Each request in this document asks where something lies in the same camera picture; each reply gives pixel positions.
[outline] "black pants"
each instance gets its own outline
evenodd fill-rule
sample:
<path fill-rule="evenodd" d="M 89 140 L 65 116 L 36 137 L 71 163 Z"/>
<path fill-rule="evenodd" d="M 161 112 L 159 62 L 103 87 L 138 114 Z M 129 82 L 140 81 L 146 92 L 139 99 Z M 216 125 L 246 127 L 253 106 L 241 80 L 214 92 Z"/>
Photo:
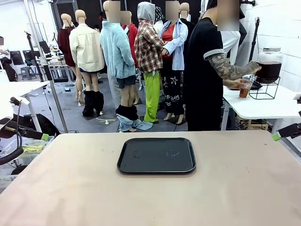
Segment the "black pants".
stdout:
<path fill-rule="evenodd" d="M 163 90 L 165 94 L 165 109 L 167 113 L 184 114 L 181 97 L 181 71 L 173 71 L 173 59 L 163 60 L 161 70 Z"/>
<path fill-rule="evenodd" d="M 188 124 L 188 131 L 221 130 L 221 107 L 204 105 L 201 110 L 200 108 L 197 108 L 195 104 L 186 103 L 186 121 Z"/>

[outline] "tray rim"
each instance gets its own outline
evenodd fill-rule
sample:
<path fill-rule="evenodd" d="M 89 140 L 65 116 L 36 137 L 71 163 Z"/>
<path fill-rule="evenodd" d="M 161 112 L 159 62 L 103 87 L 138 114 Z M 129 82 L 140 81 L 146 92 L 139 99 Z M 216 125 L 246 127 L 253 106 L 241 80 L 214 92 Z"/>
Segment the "tray rim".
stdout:
<path fill-rule="evenodd" d="M 159 140 L 181 140 L 181 141 L 185 141 L 188 143 L 188 146 L 189 146 L 189 150 L 190 150 L 190 159 L 191 159 L 191 162 L 192 162 L 192 168 L 189 169 L 189 170 L 186 170 L 186 171 L 154 171 L 154 172 L 124 172 L 120 166 L 121 166 L 121 162 L 122 162 L 122 159 L 123 159 L 123 156 L 124 156 L 124 153 L 125 153 L 125 149 L 127 147 L 127 145 L 133 141 L 136 141 L 136 140 L 143 140 L 143 139 L 148 139 L 148 140 L 152 140 L 152 139 L 159 139 Z M 127 174 L 127 175 L 134 175 L 134 174 L 160 174 L 160 175 L 166 175 L 166 174 L 188 174 L 188 173 L 191 173 L 192 171 L 194 171 L 194 169 L 196 168 L 197 166 L 197 163 L 196 163 L 196 159 L 195 159 L 195 156 L 194 156 L 194 151 L 193 151 L 193 147 L 192 147 L 192 143 L 189 139 L 187 138 L 184 138 L 184 137 L 137 137 L 137 138 L 131 138 L 127 141 L 124 142 L 123 146 L 122 146 L 122 149 L 121 149 L 121 152 L 120 152 L 120 155 L 119 155 L 119 158 L 118 158 L 118 161 L 117 161 L 117 169 L 123 173 L 123 174 Z"/>

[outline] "star print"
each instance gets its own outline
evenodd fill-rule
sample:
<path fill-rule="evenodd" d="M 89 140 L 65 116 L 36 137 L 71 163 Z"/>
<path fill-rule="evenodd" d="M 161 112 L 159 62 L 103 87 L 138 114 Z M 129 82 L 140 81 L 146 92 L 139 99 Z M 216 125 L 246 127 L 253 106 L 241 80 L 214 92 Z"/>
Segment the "star print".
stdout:
<path fill-rule="evenodd" d="M 178 80 L 175 77 L 174 78 L 170 78 L 170 79 L 172 80 L 171 84 L 175 84 L 175 85 L 177 84 Z"/>

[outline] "black pants with star print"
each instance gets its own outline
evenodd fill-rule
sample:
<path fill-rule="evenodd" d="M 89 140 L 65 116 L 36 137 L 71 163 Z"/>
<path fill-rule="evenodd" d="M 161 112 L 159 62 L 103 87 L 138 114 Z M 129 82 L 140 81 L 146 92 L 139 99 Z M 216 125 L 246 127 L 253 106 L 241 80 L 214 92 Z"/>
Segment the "black pants with star print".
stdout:
<path fill-rule="evenodd" d="M 174 115 L 184 114 L 181 96 L 181 71 L 173 71 L 173 58 L 163 59 L 161 78 L 165 94 L 165 109 Z"/>

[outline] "hand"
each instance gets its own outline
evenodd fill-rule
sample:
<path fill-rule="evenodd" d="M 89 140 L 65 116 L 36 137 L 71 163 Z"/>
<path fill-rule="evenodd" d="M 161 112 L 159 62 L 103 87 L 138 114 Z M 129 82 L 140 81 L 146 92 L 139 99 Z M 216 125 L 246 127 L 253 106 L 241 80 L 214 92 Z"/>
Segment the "hand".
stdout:
<path fill-rule="evenodd" d="M 242 79 L 236 79 L 234 81 L 224 80 L 224 85 L 230 89 L 241 89 L 245 86 Z"/>
<path fill-rule="evenodd" d="M 256 63 L 255 61 L 250 61 L 246 67 L 251 74 L 255 74 L 261 69 L 259 64 Z"/>
<path fill-rule="evenodd" d="M 162 49 L 162 55 L 167 55 L 168 54 L 168 50 L 166 48 Z"/>

